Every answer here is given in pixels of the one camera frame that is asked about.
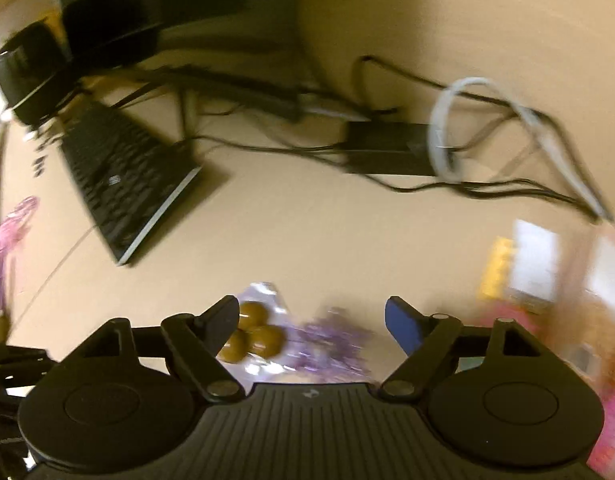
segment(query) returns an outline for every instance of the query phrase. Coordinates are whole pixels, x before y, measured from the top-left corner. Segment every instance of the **power adapter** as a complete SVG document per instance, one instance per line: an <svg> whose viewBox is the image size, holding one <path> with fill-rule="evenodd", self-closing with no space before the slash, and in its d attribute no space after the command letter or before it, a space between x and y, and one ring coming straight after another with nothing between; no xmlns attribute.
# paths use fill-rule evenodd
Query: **power adapter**
<svg viewBox="0 0 615 480"><path fill-rule="evenodd" d="M341 151L349 173L434 176L427 124L382 121L347 124Z"/></svg>

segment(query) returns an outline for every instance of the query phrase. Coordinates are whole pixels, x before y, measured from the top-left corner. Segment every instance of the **beige tabletop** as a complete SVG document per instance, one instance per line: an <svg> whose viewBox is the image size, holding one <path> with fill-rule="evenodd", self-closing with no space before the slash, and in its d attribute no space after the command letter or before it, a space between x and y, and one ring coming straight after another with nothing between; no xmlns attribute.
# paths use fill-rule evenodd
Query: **beige tabletop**
<svg viewBox="0 0 615 480"><path fill-rule="evenodd" d="M342 90L349 89L353 58L369 52L447 82L491 76L528 105L556 114L615 210L615 0L303 0L302 10L307 41ZM404 105L411 120L426 119L433 93L379 73L370 82L377 104ZM116 88L105 99L127 91ZM177 138L171 94L129 110ZM491 115L462 105L453 132L466 139ZM263 119L305 144L341 134L335 120L290 127ZM204 119L199 127L239 142L269 142L247 115ZM56 145L44 175L33 179L38 154L22 137L12 126L2 211L30 194L40 209L18 258L11 343L47 348L57 359L110 317L156 324L267 281L297 322L337 306L375 331L376 351L368 355L380 379L402 358L383 325L388 297L426 313L468 317L492 242L510 235L516 218L557 231L566 246L587 229L577 212L537 200L482 202L447 190L395 194L309 160L219 149L135 263L118 268ZM519 128L506 128L479 153L472 176L491 175L524 139ZM203 146L197 149L200 157ZM519 174L557 184L538 158Z"/></svg>

